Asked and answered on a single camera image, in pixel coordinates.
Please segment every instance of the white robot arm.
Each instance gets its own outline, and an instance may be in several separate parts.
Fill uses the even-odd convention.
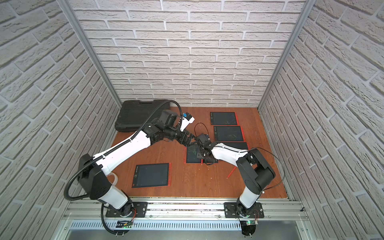
[[[135,153],[164,138],[177,140],[186,147],[191,144],[192,140],[195,140],[202,159],[206,161],[223,160],[238,167],[245,183],[245,189],[238,198],[237,211],[240,216],[249,215],[262,190],[275,177],[271,166],[257,149],[236,149],[224,143],[211,142],[209,137],[204,134],[198,137],[190,134],[185,128],[194,121],[194,118],[188,113],[182,114],[181,123],[179,122],[177,127],[174,127],[177,116],[170,110],[163,110],[158,119],[147,122],[148,118],[131,137],[112,148],[92,157],[88,154],[82,156],[79,160],[79,171],[68,181],[64,189],[64,197],[67,200],[78,200],[84,197],[97,199],[104,204],[109,204],[109,207],[113,207],[119,215],[128,216],[133,211],[132,201],[123,191],[113,186],[106,175]],[[86,191],[86,195],[69,196],[69,187],[76,178]]]

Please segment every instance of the wooden floor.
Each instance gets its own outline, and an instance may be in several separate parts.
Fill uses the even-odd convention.
[[[194,123],[187,127],[187,130],[194,134],[194,127],[198,122],[204,123],[209,131],[212,141],[214,138],[213,126],[210,125],[210,112],[236,112],[239,124],[243,127],[245,140],[249,146],[262,147],[271,151],[262,121],[256,108],[191,108],[183,107],[183,112],[190,113],[194,118]],[[196,134],[205,133],[206,129],[202,124],[196,127]],[[119,132],[113,142],[113,146],[126,139],[133,133]],[[271,164],[276,172],[275,179],[271,182],[273,186],[280,182],[281,177],[277,170],[274,158],[266,152],[261,151],[266,160]],[[241,178],[239,170],[236,168],[234,173],[227,179],[228,174],[233,169],[233,165],[220,161],[211,166],[200,164],[184,163],[185,147],[177,141],[160,141],[146,148],[128,161],[123,162],[114,169],[119,180],[117,187],[122,189],[128,196],[135,197],[234,197],[237,198],[243,192],[245,184]],[[168,187],[152,187],[132,189],[132,180],[137,164],[153,163],[172,163],[171,185]],[[287,198],[283,184],[265,191],[261,195],[263,198]]]

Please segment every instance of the brick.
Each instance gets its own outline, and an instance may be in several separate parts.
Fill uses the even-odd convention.
[[[189,74],[148,74],[150,79],[189,79]]]
[[[243,48],[241,49],[240,55],[275,55],[280,56],[283,50],[281,49],[252,49],[252,48]]]
[[[107,29],[107,25],[104,21],[80,21],[84,30],[93,29]]]
[[[178,38],[188,39],[187,31],[136,31],[137,38]]]
[[[372,219],[372,222],[374,222],[376,228],[380,232],[381,235],[384,234],[384,217],[382,213],[379,211],[379,209],[376,207],[374,202],[372,201],[371,197],[367,194],[363,194],[360,196],[357,196],[357,199],[359,200],[362,207],[365,209],[367,214]]]
[[[33,35],[36,37],[38,41],[41,42],[67,23],[68,23],[68,20],[65,17],[65,15],[59,14],[54,18],[52,18],[50,21],[36,28],[33,31]]]
[[[37,115],[48,105],[48,103],[56,96],[59,90],[66,84],[67,80],[64,77],[58,78],[47,91],[34,101],[24,113],[31,118],[36,118]]]
[[[365,12],[368,12],[370,14],[373,14],[380,6],[381,2],[375,1],[375,0],[367,0],[367,1],[358,1],[358,0],[341,0],[341,2],[345,3],[346,5],[349,5],[353,8],[357,8],[360,10],[363,10]]]
[[[29,123],[30,122],[25,117],[19,117],[14,120],[0,135],[0,152],[2,152],[27,127]]]
[[[364,147],[358,143],[358,141],[351,135],[345,125],[342,123],[342,120],[337,116],[333,116],[330,120],[333,127],[338,131],[338,133],[343,137],[346,144],[351,148],[351,150],[356,154],[360,159],[362,164],[366,169],[371,173],[372,177],[378,182],[383,182],[383,170],[381,165],[376,162],[376,160],[366,152]]]
[[[384,163],[384,144],[371,132],[367,131],[360,137],[364,145],[371,151],[372,155],[379,160],[381,164]]]
[[[319,60],[315,60],[313,63],[314,69],[324,79],[325,82],[336,92],[342,100],[347,100],[351,96],[351,92],[342,84],[337,78],[331,75],[326,67],[320,63]]]
[[[274,69],[276,64],[274,63],[238,63],[237,68],[269,68]]]
[[[303,86],[307,89],[313,100],[317,103],[317,106],[321,109],[324,115],[328,118],[334,112],[324,97],[317,91],[317,89],[310,83],[308,78],[304,77],[302,82]]]
[[[257,12],[280,12],[284,6],[283,2],[252,2],[252,1],[226,1],[225,11],[257,11]]]
[[[235,48],[267,48],[271,41],[241,41],[241,40],[221,40],[220,47],[235,47]]]
[[[285,6],[286,12],[301,12],[304,2],[288,2]]]
[[[116,6],[119,6],[121,9],[129,10],[161,10],[160,2],[155,0],[99,0],[98,2],[101,9],[116,9]]]
[[[323,13],[320,14],[316,22],[347,44],[352,43],[352,41],[358,36],[358,34],[352,29],[346,28],[343,24],[336,22]]]
[[[346,7],[344,5],[341,5],[338,2],[335,2],[333,0],[326,1],[326,0],[320,0],[315,3],[315,6],[322,9],[326,13],[330,14],[334,18],[339,18],[343,14]]]
[[[378,91],[384,94],[384,73],[379,73],[372,81],[372,86],[374,86]]]
[[[129,15],[131,20],[188,21],[188,14],[186,12],[129,11]]]
[[[131,61],[169,61],[168,55],[126,55],[126,54],[122,54],[121,59],[122,60],[131,60]]]
[[[218,47],[218,40],[168,40],[169,46]]]
[[[60,44],[60,37],[55,35],[39,44],[37,47],[24,53],[17,60],[15,60],[14,63],[22,71],[26,71]]]
[[[15,59],[35,45],[37,45],[35,38],[32,34],[27,34],[12,41],[6,47],[3,46],[0,48],[0,54],[3,56],[0,60],[0,65]]]
[[[65,41],[67,40],[72,34],[74,34],[73,28],[69,23],[64,25],[61,29],[58,31],[60,37]]]
[[[234,68],[236,63],[192,62],[193,68]]]
[[[12,12],[11,8],[6,3],[0,4],[0,23],[5,22],[14,17],[15,14]]]
[[[313,7],[312,8],[312,11],[310,12],[310,15],[309,15],[309,18],[311,18],[312,20],[315,20],[320,14],[320,10],[317,9],[316,7]]]
[[[73,58],[69,55],[64,57],[56,65],[54,65],[46,74],[40,77],[35,85],[45,90],[64,70],[73,62]]]
[[[232,21],[244,22],[247,13],[227,13],[227,12],[191,12],[191,21]]]
[[[238,52],[237,48],[191,48],[191,53],[197,55],[237,55]]]
[[[105,38],[91,38],[89,40],[92,44],[92,46],[115,46],[115,43],[112,39],[105,39]]]
[[[316,57],[321,59],[329,68],[335,67],[338,63],[338,60],[327,50],[321,47],[311,36],[307,38],[305,45],[307,45],[316,54]]]
[[[28,70],[22,77],[3,89],[0,94],[8,101],[13,102],[53,65],[53,61],[50,58],[44,58]]]
[[[301,55],[309,62],[312,63],[314,58],[316,57],[309,48],[307,48],[301,41],[296,41],[295,43],[296,49],[301,53]]]
[[[148,54],[189,54],[189,48],[155,48],[155,47],[143,47],[142,53]]]
[[[298,16],[298,13],[250,13],[248,21],[262,22],[268,19],[269,22],[296,22]]]
[[[384,122],[380,117],[375,115],[367,106],[364,105],[357,97],[354,97],[347,103],[347,107],[368,126],[382,141],[384,140]]]
[[[79,20],[128,20],[126,11],[76,10]]]
[[[192,31],[191,39],[237,39],[241,40],[242,32],[211,32],[211,31]]]
[[[275,31],[276,27],[277,27],[277,23],[224,22],[222,24],[221,30],[224,30],[224,31]]]
[[[294,23],[281,23],[279,25],[279,28],[277,29],[277,31],[291,32],[293,30],[294,26],[295,26]]]
[[[0,32],[2,32],[0,36],[0,45],[9,42],[47,20],[48,18],[44,11],[38,10],[25,14],[7,24],[3,24],[0,26]]]
[[[172,73],[210,73],[214,70],[212,68],[172,68]]]
[[[124,54],[135,54],[140,53],[137,47],[94,47],[97,53],[124,53]]]
[[[48,3],[47,5],[43,6],[43,10],[49,18],[52,18],[61,13],[61,8],[57,2]]]
[[[308,66],[308,63],[301,55],[297,56],[296,63],[301,67],[303,72],[312,81],[315,87],[319,86],[323,82],[319,75],[310,66]]]
[[[72,78],[72,76],[80,69],[80,67],[88,60],[88,54],[83,52],[71,65],[67,70],[65,70],[64,74],[67,78]]]
[[[128,68],[134,68],[134,67],[144,67],[143,62],[139,61],[107,61],[101,62],[102,65],[107,67],[128,67]]]
[[[78,58],[82,53],[83,51],[85,51],[83,45],[81,43],[78,43],[71,51],[72,55],[75,57],[75,58]]]
[[[255,62],[255,63],[261,63],[263,61],[263,56],[234,56],[234,55],[219,55],[217,60],[218,61],[230,61],[230,62]]]
[[[363,36],[359,36],[359,38],[352,45],[352,48],[378,66],[384,65],[384,56],[382,54],[384,53],[384,48],[382,45],[379,45]]]
[[[88,38],[134,38],[129,30],[86,30]]]
[[[119,30],[125,30],[125,29],[127,30],[132,30],[132,29],[164,30],[164,22],[108,21],[108,24],[111,29],[119,29]]]
[[[171,61],[215,61],[215,56],[210,55],[171,55]]]
[[[109,74],[110,79],[128,79],[128,78],[148,78],[147,74],[127,73],[127,74]]]
[[[384,97],[382,95],[363,84],[360,78],[358,78],[342,64],[339,64],[334,72],[374,111],[376,111],[380,116],[384,116]]]
[[[246,32],[246,40],[288,40],[289,33]]]

